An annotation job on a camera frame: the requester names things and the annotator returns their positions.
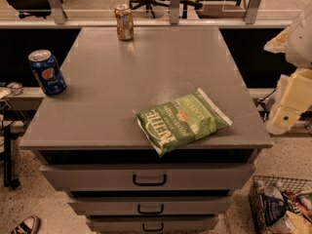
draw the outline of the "can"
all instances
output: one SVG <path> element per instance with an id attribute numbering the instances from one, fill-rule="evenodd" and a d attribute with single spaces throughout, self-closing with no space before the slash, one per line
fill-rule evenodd
<path id="1" fill-rule="evenodd" d="M 134 19 L 129 5 L 122 4 L 116 7 L 117 35 L 120 40 L 127 41 L 134 38 Z"/>
<path id="2" fill-rule="evenodd" d="M 28 56 L 28 59 L 31 71 L 46 95 L 57 95 L 66 89 L 58 61 L 50 51 L 34 51 Z"/>

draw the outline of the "basket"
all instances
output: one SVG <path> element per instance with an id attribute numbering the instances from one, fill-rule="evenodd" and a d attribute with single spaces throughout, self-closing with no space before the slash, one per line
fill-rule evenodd
<path id="1" fill-rule="evenodd" d="M 256 193 L 257 182 L 259 180 L 262 180 L 264 185 L 275 184 L 277 181 L 281 181 L 284 185 L 284 188 L 294 193 L 298 193 L 302 190 L 311 190 L 312 181 L 308 179 L 297 179 L 277 176 L 264 176 L 264 175 L 253 176 L 253 184 L 251 186 L 248 197 L 252 210 L 254 229 L 257 234 L 272 234 L 272 232 L 267 229 L 267 226 L 265 224 L 261 196 Z"/>

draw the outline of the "shoe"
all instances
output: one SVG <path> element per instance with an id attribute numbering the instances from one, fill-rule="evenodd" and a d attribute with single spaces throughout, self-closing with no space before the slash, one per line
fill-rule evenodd
<path id="1" fill-rule="evenodd" d="M 30 216 L 11 231 L 11 234 L 36 234 L 39 224 L 40 219 L 38 216 Z"/>

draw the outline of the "pepsi can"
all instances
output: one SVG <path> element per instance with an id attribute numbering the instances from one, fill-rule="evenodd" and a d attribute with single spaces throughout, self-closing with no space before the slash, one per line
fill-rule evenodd
<path id="1" fill-rule="evenodd" d="M 57 95 L 66 89 L 66 83 L 59 70 L 58 61 L 50 51 L 38 50 L 32 52 L 28 59 L 32 73 L 46 95 Z"/>

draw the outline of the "drawer handle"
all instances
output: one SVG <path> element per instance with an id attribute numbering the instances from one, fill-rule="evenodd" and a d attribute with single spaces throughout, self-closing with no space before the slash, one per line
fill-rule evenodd
<path id="1" fill-rule="evenodd" d="M 163 181 L 161 182 L 156 182 L 156 183 L 141 183 L 141 182 L 137 182 L 137 176 L 133 175 L 133 183 L 137 186 L 161 186 L 164 185 L 167 182 L 167 176 L 163 175 Z"/>
<path id="2" fill-rule="evenodd" d="M 164 223 L 162 222 L 162 225 L 161 225 L 161 227 L 160 227 L 159 229 L 146 229 L 146 228 L 145 228 L 145 223 L 143 223 L 143 224 L 142 224 L 142 229 L 143 229 L 143 231 L 145 231 L 145 232 L 147 232 L 147 231 L 149 231 L 149 232 L 152 232 L 152 231 L 154 231 L 154 232 L 156 232 L 156 231 L 162 231 L 162 230 L 164 229 Z"/>
<path id="3" fill-rule="evenodd" d="M 140 209 L 140 205 L 137 205 L 137 212 L 141 215 L 159 215 L 164 211 L 164 205 L 162 204 L 158 212 L 143 212 Z"/>

